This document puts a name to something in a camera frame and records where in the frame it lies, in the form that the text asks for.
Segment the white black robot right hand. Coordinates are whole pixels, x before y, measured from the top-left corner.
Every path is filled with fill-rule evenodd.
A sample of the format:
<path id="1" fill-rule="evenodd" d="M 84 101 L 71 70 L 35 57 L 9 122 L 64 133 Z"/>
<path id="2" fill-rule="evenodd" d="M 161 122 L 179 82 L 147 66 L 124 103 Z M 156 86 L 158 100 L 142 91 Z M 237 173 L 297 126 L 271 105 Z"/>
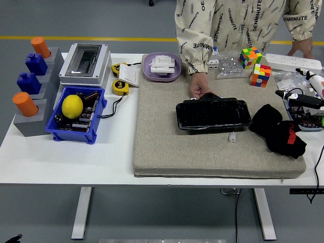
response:
<path id="1" fill-rule="evenodd" d="M 304 106 L 314 109 L 320 109 L 323 107 L 323 77 L 303 68 L 296 68 L 296 71 L 306 77 L 310 82 L 311 87 L 319 95 L 320 99 L 281 90 L 276 90 L 275 93 L 283 100 L 287 100 L 290 105 Z"/>

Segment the person's left hand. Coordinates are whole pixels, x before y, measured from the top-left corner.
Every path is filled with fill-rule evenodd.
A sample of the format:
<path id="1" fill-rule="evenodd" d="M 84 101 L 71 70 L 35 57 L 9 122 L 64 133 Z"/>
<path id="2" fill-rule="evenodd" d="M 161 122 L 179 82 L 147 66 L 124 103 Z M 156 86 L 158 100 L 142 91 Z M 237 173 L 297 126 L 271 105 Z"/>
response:
<path id="1" fill-rule="evenodd" d="M 312 49 L 313 49 L 313 39 L 310 37 L 305 40 L 292 42 L 292 48 L 290 49 L 287 55 L 293 56 L 297 51 L 301 51 L 303 53 L 304 58 L 314 59 Z"/>

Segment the person's right hand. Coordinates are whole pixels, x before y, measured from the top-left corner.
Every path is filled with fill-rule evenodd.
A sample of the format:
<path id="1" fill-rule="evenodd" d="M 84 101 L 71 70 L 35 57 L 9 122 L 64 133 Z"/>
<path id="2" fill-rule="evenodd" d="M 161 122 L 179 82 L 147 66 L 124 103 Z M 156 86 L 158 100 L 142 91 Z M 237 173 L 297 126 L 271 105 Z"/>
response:
<path id="1" fill-rule="evenodd" d="M 189 94 L 191 98 L 200 99 L 204 94 L 216 94 L 209 87 L 209 78 L 207 73 L 193 73 L 190 78 Z"/>

